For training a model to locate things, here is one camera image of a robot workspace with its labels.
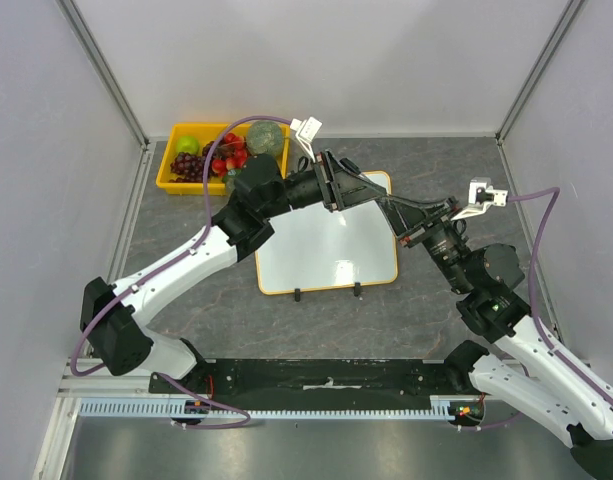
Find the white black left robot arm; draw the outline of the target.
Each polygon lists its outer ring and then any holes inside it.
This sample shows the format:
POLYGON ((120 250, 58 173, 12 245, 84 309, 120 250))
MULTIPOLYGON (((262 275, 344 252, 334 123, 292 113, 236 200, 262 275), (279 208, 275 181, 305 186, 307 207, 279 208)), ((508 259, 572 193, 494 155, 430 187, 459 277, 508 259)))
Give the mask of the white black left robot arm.
POLYGON ((150 331, 152 318, 200 281, 259 249, 274 233, 271 218, 317 203, 335 212, 368 202, 378 205, 396 238, 444 219, 456 205, 453 198, 391 195, 330 152, 287 177, 272 157, 254 156, 236 176, 227 204, 194 238, 135 274, 112 284, 97 277, 86 285, 82 334, 112 375, 149 368, 170 376, 182 392, 197 392, 206 378, 198 353, 184 340, 150 331))

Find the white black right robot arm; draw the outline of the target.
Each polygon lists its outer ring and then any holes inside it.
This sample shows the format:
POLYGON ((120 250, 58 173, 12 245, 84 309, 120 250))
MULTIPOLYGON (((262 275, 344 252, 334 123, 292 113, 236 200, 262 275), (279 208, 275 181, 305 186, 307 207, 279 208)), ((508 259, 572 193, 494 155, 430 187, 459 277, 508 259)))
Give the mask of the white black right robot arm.
POLYGON ((461 295, 457 309, 475 334, 511 355, 529 373, 503 372, 502 361, 465 342, 472 361, 458 359, 444 368, 453 392, 473 387, 505 401, 569 449, 594 479, 613 479, 613 387, 566 348, 539 314, 536 273, 523 272, 511 245, 471 250, 459 224, 513 201, 505 190, 479 188, 466 207, 454 198, 413 201, 393 195, 377 204, 396 239, 405 247, 422 244, 451 290, 461 295))

